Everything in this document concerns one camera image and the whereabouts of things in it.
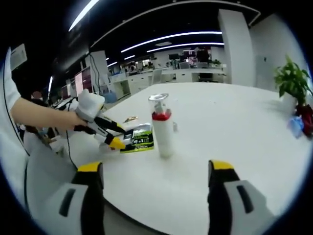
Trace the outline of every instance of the ceiling light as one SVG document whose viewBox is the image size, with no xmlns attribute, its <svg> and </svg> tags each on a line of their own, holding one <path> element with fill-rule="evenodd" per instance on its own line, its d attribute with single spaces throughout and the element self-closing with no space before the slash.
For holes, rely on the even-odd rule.
<svg viewBox="0 0 313 235">
<path fill-rule="evenodd" d="M 81 19 L 90 11 L 90 9 L 92 9 L 93 6 L 96 5 L 96 3 L 99 2 L 99 0 L 91 0 L 87 6 L 85 6 L 85 8 L 82 10 L 81 13 L 79 13 L 79 15 L 77 16 L 77 18 L 74 20 L 74 22 L 72 23 L 72 25 L 69 28 L 69 32 L 78 24 L 78 22 L 81 21 Z"/>
<path fill-rule="evenodd" d="M 132 56 L 126 57 L 126 58 L 124 58 L 124 60 L 130 59 L 130 58 L 133 58 L 133 57 L 135 57 L 135 55 L 132 55 Z"/>
<path fill-rule="evenodd" d="M 194 45 L 221 45 L 223 46 L 224 43 L 185 43 L 185 44 L 179 44 L 179 45 L 173 45 L 173 46 L 168 46 L 168 47 L 161 47 L 153 50 L 148 50 L 147 52 L 152 52 L 156 50 L 163 50 L 167 48 L 173 48 L 173 47 L 183 47 L 183 46 L 194 46 Z"/>
<path fill-rule="evenodd" d="M 195 34 L 222 34 L 222 32 L 220 32 L 220 31 L 203 31 L 203 32 L 189 32 L 189 33 L 173 34 L 173 35 L 169 35 L 169 36 L 165 36 L 165 37 L 161 37 L 161 38 L 155 38 L 155 39 L 152 39 L 152 40 L 149 40 L 149 41 L 137 44 L 135 46 L 126 48 L 125 50 L 122 50 L 121 52 L 124 53 L 124 52 L 126 52 L 126 51 L 128 51 L 130 49 L 135 48 L 135 47 L 139 47 L 139 46 L 145 45 L 147 43 L 163 40 L 163 39 L 166 39 L 166 38 L 173 38 L 173 37 L 186 36 L 186 35 L 195 35 Z"/>
<path fill-rule="evenodd" d="M 53 80 L 53 77 L 51 76 L 50 77 L 50 82 L 49 82 L 48 92 L 50 92 L 50 90 L 51 90 L 52 80 Z"/>
<path fill-rule="evenodd" d="M 108 67 L 110 67 L 110 66 L 112 66 L 112 65 L 116 65 L 116 64 L 117 64 L 117 62 L 114 62 L 114 63 L 112 63 L 112 64 L 109 64 Z"/>
</svg>

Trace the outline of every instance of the red bottle cap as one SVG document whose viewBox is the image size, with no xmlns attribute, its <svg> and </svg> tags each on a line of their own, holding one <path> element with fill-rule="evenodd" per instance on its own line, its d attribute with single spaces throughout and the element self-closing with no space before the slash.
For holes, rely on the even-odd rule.
<svg viewBox="0 0 313 235">
<path fill-rule="evenodd" d="M 156 113 L 156 112 L 153 112 L 152 113 L 152 120 L 155 120 L 155 121 L 167 121 L 168 119 L 170 119 L 172 115 L 172 112 L 170 109 L 167 109 L 165 113 Z"/>
</svg>

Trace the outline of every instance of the white wall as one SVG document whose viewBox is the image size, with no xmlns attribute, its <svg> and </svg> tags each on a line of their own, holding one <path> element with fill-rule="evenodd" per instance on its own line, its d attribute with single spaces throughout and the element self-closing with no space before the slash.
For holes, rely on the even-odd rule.
<svg viewBox="0 0 313 235">
<path fill-rule="evenodd" d="M 281 18 L 273 14 L 250 29 L 256 66 L 256 87 L 275 91 L 274 69 L 286 64 L 288 56 L 307 69 L 301 48 Z"/>
<path fill-rule="evenodd" d="M 212 60 L 219 60 L 222 64 L 226 64 L 225 50 L 223 47 L 211 47 Z"/>
<path fill-rule="evenodd" d="M 156 69 L 165 67 L 166 63 L 170 61 L 168 57 L 170 54 L 182 54 L 183 50 L 190 50 L 190 47 L 156 52 L 154 53 L 156 60 L 152 61 L 153 65 L 155 66 Z"/>
<path fill-rule="evenodd" d="M 219 10 L 218 20 L 226 54 L 227 76 L 232 84 L 255 86 L 255 65 L 249 29 L 242 12 Z"/>
</svg>

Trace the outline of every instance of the office desk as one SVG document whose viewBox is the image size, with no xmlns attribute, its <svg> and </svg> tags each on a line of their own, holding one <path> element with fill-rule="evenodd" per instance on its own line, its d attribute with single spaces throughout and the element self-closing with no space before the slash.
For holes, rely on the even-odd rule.
<svg viewBox="0 0 313 235">
<path fill-rule="evenodd" d="M 182 69 L 162 71 L 162 74 L 175 74 L 177 82 L 198 82 L 199 73 L 224 74 L 221 69 Z"/>
<path fill-rule="evenodd" d="M 151 83 L 152 72 L 143 74 L 135 74 L 126 76 L 124 73 L 111 77 L 112 90 L 116 93 L 117 99 L 120 99 L 125 95 L 123 90 L 128 90 L 131 95 L 140 91 L 140 87 L 148 87 Z"/>
<path fill-rule="evenodd" d="M 102 160 L 104 197 L 121 212 L 171 235 L 206 235 L 209 228 L 208 160 L 230 162 L 282 214 L 301 187 L 311 142 L 295 139 L 278 93 L 219 83 L 150 86 L 106 111 L 122 123 L 138 116 L 151 122 L 148 97 L 169 93 L 176 153 L 168 160 L 154 150 L 103 154 L 87 134 L 70 138 L 77 165 Z"/>
</svg>

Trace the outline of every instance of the white sleeve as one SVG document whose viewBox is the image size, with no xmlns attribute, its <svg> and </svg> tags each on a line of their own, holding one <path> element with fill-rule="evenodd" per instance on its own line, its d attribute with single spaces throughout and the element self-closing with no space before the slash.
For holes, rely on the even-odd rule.
<svg viewBox="0 0 313 235">
<path fill-rule="evenodd" d="M 14 81 L 12 80 L 11 63 L 10 59 L 6 59 L 4 68 L 4 88 L 5 99 L 8 110 L 11 110 L 14 103 L 21 97 Z"/>
</svg>

